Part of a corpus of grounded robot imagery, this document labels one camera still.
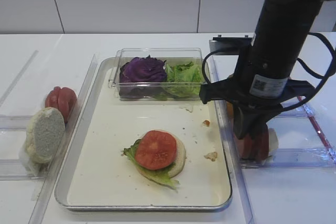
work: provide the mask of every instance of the black robotic arm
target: black robotic arm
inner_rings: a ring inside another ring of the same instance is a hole
[[[224,99],[233,104],[233,127],[238,139],[258,139],[267,130],[265,125],[270,119],[303,105],[335,73],[336,61],[332,60],[316,88],[306,81],[289,78],[323,1],[331,0],[265,0],[251,44],[240,47],[233,76],[210,83],[203,73],[207,84],[201,86],[201,100],[207,103]],[[280,104],[298,96],[306,98],[297,107],[283,108]]]

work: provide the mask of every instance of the qr code label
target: qr code label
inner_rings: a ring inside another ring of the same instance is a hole
[[[266,82],[256,80],[256,81],[254,82],[253,88],[254,88],[254,89],[257,89],[257,90],[264,91],[264,90],[265,90],[265,86],[266,86]]]
[[[261,98],[277,98],[282,94],[288,78],[271,79],[256,74],[250,88],[250,94]]]

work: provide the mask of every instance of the cable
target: cable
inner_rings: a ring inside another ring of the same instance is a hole
[[[273,110],[262,110],[262,109],[255,109],[255,108],[251,108],[249,106],[246,106],[244,104],[240,104],[239,102],[237,101],[233,101],[231,99],[228,99],[227,97],[223,96],[223,94],[220,94],[218,92],[218,90],[216,90],[213,86],[213,84],[210,82],[209,78],[206,76],[206,73],[205,73],[205,64],[206,64],[206,60],[214,55],[214,54],[217,54],[219,52],[228,52],[228,51],[232,51],[232,50],[237,50],[237,48],[226,48],[226,49],[219,49],[219,50],[216,50],[216,51],[213,51],[213,52],[210,52],[203,60],[202,62],[202,74],[203,74],[203,77],[206,81],[206,83],[212,88],[212,90],[221,98],[223,98],[223,100],[226,100],[240,108],[243,108],[243,109],[246,109],[247,111],[250,111],[250,112],[255,112],[255,113],[270,113],[270,112],[274,112],[274,113],[281,113],[281,112],[285,112],[285,111],[289,111],[289,110],[293,110],[293,109],[296,109],[302,105],[304,105],[305,103],[309,102],[321,89],[322,87],[324,86],[324,84],[327,82],[328,78],[330,76],[332,76],[333,74],[335,74],[335,71],[336,71],[336,64],[335,64],[335,55],[336,55],[336,52],[333,50],[333,47],[331,46],[330,42],[328,41],[328,39],[322,35],[322,34],[318,34],[318,33],[309,33],[309,35],[313,35],[313,36],[316,36],[318,37],[324,44],[325,46],[329,49],[330,53],[331,53],[331,56],[332,56],[332,60],[330,62],[330,65],[325,73],[325,75],[323,76],[323,78],[321,79],[320,83],[316,86],[314,92],[312,92],[310,95],[306,96],[306,98],[304,98],[302,101],[296,103],[296,104],[293,104],[291,106],[288,106],[288,107],[285,107],[285,108],[282,108],[282,109],[273,109]]]
[[[297,58],[296,60],[301,64],[301,66],[303,67],[303,69],[306,72],[308,72],[308,74],[310,74],[311,76],[313,76],[313,77],[315,77],[317,79],[322,79],[323,78],[323,76],[321,76],[318,73],[316,73],[313,70],[311,70],[303,60],[301,60],[300,58]]]

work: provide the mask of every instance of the purple cabbage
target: purple cabbage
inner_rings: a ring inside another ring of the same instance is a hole
[[[164,61],[151,58],[135,57],[120,68],[120,82],[162,82],[167,79]]]
[[[163,82],[167,79],[164,70],[165,61],[151,58],[135,57],[120,68],[121,83]],[[160,87],[120,87],[119,94],[127,99],[140,99],[160,93]]]

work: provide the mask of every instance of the lettuce leaf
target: lettuce leaf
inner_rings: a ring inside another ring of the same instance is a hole
[[[179,181],[170,179],[168,175],[169,170],[174,167],[175,163],[159,170],[148,170],[137,163],[137,161],[135,160],[135,152],[138,149],[140,141],[141,139],[138,139],[133,145],[131,145],[130,148],[124,148],[124,155],[126,155],[138,169],[146,174],[146,177],[148,179],[160,185],[169,186],[173,189],[176,189],[176,186],[180,184]]]
[[[201,83],[204,81],[201,66],[190,62],[189,64],[170,66],[166,63],[167,82],[190,82],[176,87],[163,86],[169,94],[184,98],[198,95]]]

